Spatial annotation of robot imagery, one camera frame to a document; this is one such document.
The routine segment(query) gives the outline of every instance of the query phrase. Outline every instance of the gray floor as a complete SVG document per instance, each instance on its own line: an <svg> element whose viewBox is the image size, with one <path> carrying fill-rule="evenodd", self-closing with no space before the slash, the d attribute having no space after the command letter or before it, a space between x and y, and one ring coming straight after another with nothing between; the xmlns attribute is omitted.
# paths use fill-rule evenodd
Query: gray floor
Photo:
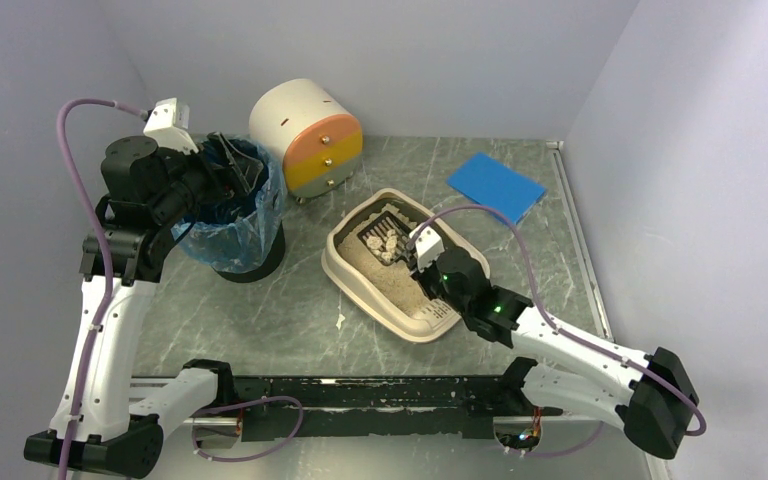
<svg viewBox="0 0 768 480"><path fill-rule="evenodd" d="M467 203L445 180L476 152L547 187L520 223L541 295L559 318L602 334L544 142L367 137L362 167L352 178L306 205L288 202L286 258L268 278L229 283L173 252L145 320L134 373L174 376L192 358L227 361L241 375L501 373L513 358L509 349L479 339L463 324L430 344L410 344L353 305L320 266L326 234L378 189L399 189L432 210ZM484 253L496 283L529 295L516 242L500 223L479 212L459 212L447 222ZM346 318L338 329L340 314Z"/></svg>
<svg viewBox="0 0 768 480"><path fill-rule="evenodd" d="M559 451L587 438L593 422L547 420L541 445ZM251 455L272 444L239 443L211 453ZM604 428L596 442L575 455L554 459L505 454L490 440L463 440L458 435L357 438L301 438L260 460L223 464L192 453L189 429L179 428L164 443L163 455L148 479L215 480L414 480L414 479L547 479L651 480L643 454L622 432ZM77 474L74 480L110 477Z"/></svg>

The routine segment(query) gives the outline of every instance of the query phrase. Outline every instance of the marble-patterned surface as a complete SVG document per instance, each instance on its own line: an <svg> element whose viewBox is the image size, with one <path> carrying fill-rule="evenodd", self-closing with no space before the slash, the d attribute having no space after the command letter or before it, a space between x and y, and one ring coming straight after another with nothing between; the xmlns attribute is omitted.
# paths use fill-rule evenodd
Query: marble-patterned surface
<svg viewBox="0 0 768 480"><path fill-rule="evenodd" d="M445 180L476 152L547 187L520 223L541 295L559 318L596 333L544 142L367 137L352 178L305 205L289 202L287 254L266 279L230 283L180 250L172 253L144 323L134 373L174 376L192 358L227 361L238 375L501 373L515 356L508 348L479 339L463 323L430 344L408 343L356 307L320 265L327 233L381 188L399 189L435 211L466 203ZM470 211L447 222L484 253L494 282L530 296L519 249L502 224Z"/></svg>

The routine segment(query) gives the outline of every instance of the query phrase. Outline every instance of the blue plastic bag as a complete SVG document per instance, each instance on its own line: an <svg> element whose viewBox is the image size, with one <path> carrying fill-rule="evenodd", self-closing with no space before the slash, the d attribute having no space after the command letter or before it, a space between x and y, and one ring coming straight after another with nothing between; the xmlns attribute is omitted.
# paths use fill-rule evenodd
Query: blue plastic bag
<svg viewBox="0 0 768 480"><path fill-rule="evenodd" d="M229 137L229 140L242 153L263 162L265 168L255 186L256 193L203 206L180 246L191 258L217 272L240 274L260 267L272 248L281 228L287 187L281 163L266 149L241 138ZM208 142L202 145L208 161L218 163L219 153ZM173 226L175 238L182 235L194 219L195 216L184 217Z"/></svg>

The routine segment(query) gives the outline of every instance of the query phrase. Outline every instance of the cat litter box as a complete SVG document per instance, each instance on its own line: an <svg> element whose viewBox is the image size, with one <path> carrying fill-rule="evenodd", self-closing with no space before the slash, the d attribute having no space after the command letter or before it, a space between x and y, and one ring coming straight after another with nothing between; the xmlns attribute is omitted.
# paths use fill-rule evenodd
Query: cat litter box
<svg viewBox="0 0 768 480"><path fill-rule="evenodd" d="M410 232L432 214L398 190L379 190L346 214L322 252L322 268L340 290L387 329L416 343L437 339L461 319L442 300L425 297L404 260L394 261L406 240L399 232ZM489 278L490 265L481 252L441 220L430 228L447 248L466 249Z"/></svg>

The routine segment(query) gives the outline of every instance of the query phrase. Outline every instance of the cylindrical container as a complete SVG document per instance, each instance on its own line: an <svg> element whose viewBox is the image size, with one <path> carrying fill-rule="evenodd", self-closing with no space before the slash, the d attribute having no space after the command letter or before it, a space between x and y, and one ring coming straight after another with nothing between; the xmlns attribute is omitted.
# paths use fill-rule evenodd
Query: cylindrical container
<svg viewBox="0 0 768 480"><path fill-rule="evenodd" d="M257 101L251 139L284 165L287 189L299 199L321 195L352 175L360 161L360 122L312 80L282 83Z"/></svg>

